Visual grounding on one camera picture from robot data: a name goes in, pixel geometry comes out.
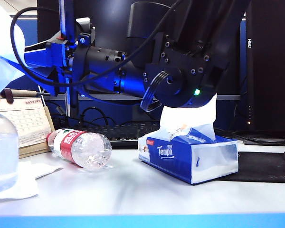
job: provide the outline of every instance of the screw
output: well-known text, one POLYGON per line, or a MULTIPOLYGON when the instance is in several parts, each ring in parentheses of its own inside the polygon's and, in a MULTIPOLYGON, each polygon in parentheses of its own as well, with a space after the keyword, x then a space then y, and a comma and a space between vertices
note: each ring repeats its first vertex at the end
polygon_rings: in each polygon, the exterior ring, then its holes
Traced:
POLYGON ((207 56, 207 55, 204 56, 204 60, 205 60, 205 61, 209 61, 209 59, 210 59, 209 56, 207 56))

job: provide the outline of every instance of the clear plastic bottle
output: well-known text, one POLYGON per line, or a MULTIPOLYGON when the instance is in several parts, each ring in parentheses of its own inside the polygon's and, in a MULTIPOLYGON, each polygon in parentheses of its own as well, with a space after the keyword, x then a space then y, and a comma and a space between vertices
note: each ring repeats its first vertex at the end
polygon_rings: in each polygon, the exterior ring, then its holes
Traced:
POLYGON ((18 134, 15 126, 0 114, 0 191, 12 187, 18 178, 18 134))
POLYGON ((49 134, 47 143, 55 155, 90 171, 106 165, 112 151, 104 135, 68 128, 49 134))

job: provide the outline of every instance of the keyboard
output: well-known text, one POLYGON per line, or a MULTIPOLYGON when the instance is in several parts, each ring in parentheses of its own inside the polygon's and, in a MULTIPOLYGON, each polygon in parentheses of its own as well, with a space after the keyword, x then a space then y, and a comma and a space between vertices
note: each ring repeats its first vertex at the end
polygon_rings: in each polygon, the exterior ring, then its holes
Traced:
POLYGON ((105 135, 112 149, 137 149, 137 139, 160 128, 159 122, 127 123, 116 126, 76 126, 75 129, 105 135))

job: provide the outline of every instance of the black mouse pad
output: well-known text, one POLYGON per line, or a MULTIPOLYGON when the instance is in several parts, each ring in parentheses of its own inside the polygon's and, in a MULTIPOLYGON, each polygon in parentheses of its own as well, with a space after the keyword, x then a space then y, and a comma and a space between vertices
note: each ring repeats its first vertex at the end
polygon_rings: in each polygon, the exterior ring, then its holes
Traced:
POLYGON ((285 183, 283 153, 239 152, 238 155, 238 172, 216 180, 285 183))

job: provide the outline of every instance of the water bottle lying on side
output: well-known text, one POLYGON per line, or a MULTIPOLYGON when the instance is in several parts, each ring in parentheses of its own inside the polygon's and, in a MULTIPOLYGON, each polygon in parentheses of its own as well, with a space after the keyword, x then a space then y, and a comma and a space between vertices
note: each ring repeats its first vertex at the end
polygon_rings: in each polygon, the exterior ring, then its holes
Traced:
POLYGON ((112 152, 104 135, 68 128, 50 133, 47 143, 55 155, 90 171, 106 165, 112 152))

